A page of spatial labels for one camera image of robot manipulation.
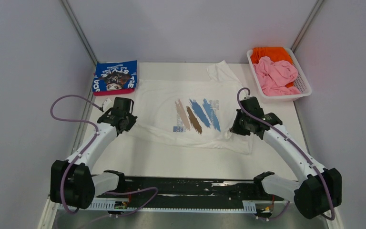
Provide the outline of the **white printed t shirt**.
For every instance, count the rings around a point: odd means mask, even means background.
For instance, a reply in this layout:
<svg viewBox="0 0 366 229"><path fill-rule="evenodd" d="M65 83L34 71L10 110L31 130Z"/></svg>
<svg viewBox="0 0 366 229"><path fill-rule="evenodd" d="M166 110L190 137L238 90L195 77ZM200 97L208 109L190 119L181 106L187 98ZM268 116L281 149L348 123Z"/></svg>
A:
<svg viewBox="0 0 366 229"><path fill-rule="evenodd" d="M141 80L130 136L171 146L249 154L253 138L231 132L239 105L239 78L222 61L207 67L208 81Z"/></svg>

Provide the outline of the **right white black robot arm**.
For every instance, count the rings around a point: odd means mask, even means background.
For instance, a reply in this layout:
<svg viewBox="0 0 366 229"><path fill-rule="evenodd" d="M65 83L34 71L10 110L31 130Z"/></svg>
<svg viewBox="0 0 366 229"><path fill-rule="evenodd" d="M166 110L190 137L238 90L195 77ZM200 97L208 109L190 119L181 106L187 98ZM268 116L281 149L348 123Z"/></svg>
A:
<svg viewBox="0 0 366 229"><path fill-rule="evenodd" d="M336 218L335 207L342 203L342 176L336 168L328 169L308 155L291 137L282 120L274 113L264 113L256 97L238 100L240 106L230 131L237 135L258 136L286 162L297 180L289 180L272 171L256 176L254 195L265 199L279 196L293 202L307 219L322 216Z"/></svg>

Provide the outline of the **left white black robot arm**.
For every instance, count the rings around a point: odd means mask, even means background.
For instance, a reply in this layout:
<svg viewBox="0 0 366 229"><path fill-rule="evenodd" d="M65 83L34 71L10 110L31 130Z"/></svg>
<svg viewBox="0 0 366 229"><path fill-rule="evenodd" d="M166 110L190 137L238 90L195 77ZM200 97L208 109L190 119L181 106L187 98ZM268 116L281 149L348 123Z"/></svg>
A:
<svg viewBox="0 0 366 229"><path fill-rule="evenodd" d="M93 175L91 169L107 146L135 125L134 101L115 97L110 106L91 104L102 112L96 122L84 121L93 126L92 135L65 160L56 160L51 166L50 200L62 204L70 214L87 209L97 196L110 192L122 197L127 191L124 173L105 170Z"/></svg>

